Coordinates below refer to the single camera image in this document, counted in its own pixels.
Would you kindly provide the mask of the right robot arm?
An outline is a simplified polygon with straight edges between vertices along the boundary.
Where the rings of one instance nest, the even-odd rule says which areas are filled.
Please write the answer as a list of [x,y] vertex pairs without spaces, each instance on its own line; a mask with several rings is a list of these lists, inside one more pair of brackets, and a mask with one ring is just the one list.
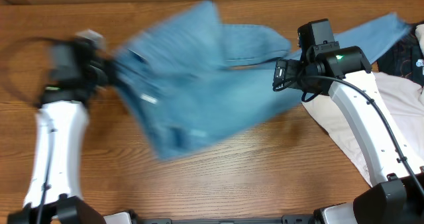
[[315,210],[312,223],[422,223],[423,159],[384,104],[363,51],[352,46],[276,62],[273,90],[328,95],[341,110],[366,161],[372,186],[351,203]]

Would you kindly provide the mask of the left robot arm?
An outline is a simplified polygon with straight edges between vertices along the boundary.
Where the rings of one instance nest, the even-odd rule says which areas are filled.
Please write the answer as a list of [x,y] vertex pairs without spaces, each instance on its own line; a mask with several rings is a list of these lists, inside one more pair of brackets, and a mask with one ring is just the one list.
[[84,202],[80,188],[81,146],[89,124],[87,102],[109,79],[102,59],[60,49],[52,53],[51,84],[36,105],[34,167],[23,208],[8,223],[115,223]]

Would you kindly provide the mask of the light blue denim jeans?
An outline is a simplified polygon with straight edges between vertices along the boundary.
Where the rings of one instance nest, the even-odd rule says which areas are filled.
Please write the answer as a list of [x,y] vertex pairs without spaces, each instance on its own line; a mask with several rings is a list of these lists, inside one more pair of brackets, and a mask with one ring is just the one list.
[[262,25],[221,21],[200,2],[116,51],[116,88],[162,160],[199,152],[299,104],[275,92],[276,61],[297,60],[290,42]]

